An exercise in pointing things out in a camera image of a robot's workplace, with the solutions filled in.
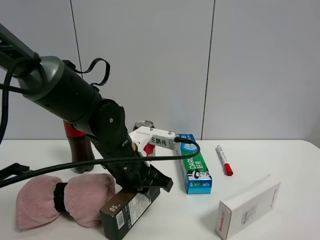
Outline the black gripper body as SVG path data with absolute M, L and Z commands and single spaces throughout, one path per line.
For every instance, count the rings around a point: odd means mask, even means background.
M 118 136 L 103 135 L 94 137 L 93 145 L 102 158 L 118 159 L 138 157 L 133 141 L 129 134 Z M 128 162 L 114 161 L 102 163 L 102 167 L 109 171 L 116 183 L 127 190 L 137 190 L 142 193 L 149 188 L 165 188 L 165 175 L 153 166 L 146 166 L 144 161 Z

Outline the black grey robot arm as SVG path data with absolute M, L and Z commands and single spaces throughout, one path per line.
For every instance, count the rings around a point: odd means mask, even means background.
M 125 125 L 125 110 L 103 98 L 96 84 L 83 80 L 75 66 L 56 56 L 40 56 L 7 28 L 0 28 L 0 66 L 6 71 L 2 90 L 0 132 L 9 118 L 9 94 L 22 94 L 29 101 L 87 134 L 101 155 L 102 165 L 123 188 L 148 193 L 152 188 L 170 191 L 171 178 L 143 157 Z

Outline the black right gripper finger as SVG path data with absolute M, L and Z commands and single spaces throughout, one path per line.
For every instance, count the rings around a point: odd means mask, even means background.
M 161 172 L 157 172 L 156 176 L 154 177 L 154 184 L 156 187 L 164 189 L 167 193 L 169 193 L 173 187 L 173 180 L 164 175 Z

